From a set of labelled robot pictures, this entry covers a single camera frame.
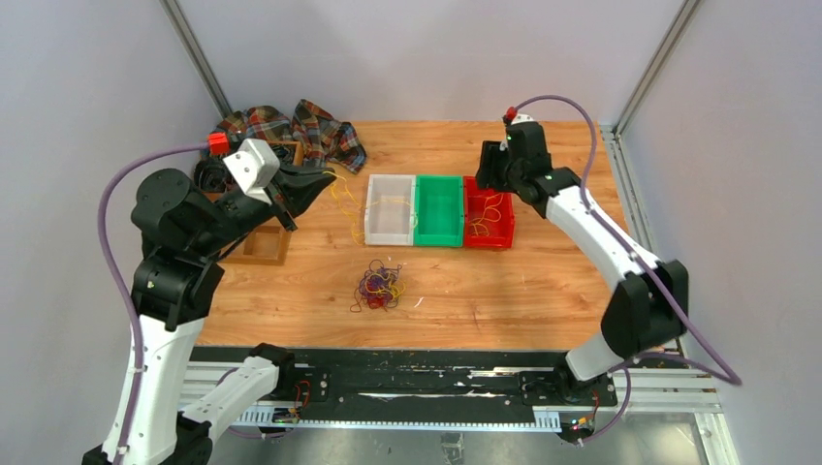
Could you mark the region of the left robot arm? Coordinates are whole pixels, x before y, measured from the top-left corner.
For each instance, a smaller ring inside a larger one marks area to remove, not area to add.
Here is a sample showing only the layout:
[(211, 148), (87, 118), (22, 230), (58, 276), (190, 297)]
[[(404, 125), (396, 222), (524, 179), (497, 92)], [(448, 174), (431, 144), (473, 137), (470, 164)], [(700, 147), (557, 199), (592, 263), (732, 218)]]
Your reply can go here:
[(277, 170), (260, 199), (233, 189), (209, 199), (181, 170), (162, 169), (139, 186), (132, 211), (143, 258), (122, 285), (132, 342), (120, 403), (106, 440), (86, 464), (205, 464), (218, 439), (253, 403), (295, 400), (295, 357), (271, 344), (199, 401), (179, 404), (187, 365), (224, 271), (219, 257), (269, 220), (296, 219), (333, 183), (330, 170)]

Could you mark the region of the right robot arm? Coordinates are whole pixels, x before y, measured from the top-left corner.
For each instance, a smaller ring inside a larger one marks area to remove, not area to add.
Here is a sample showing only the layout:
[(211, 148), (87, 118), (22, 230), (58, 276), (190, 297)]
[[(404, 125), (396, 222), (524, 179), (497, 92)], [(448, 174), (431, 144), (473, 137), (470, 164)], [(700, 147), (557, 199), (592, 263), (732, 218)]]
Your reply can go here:
[(612, 292), (598, 331), (570, 350), (553, 383), (564, 402), (590, 395), (593, 379), (686, 331), (688, 273), (640, 246), (591, 198), (570, 169), (553, 166), (542, 126), (525, 115), (505, 128), (503, 141), (482, 144), (476, 181), (512, 193), (563, 231), (600, 272)]

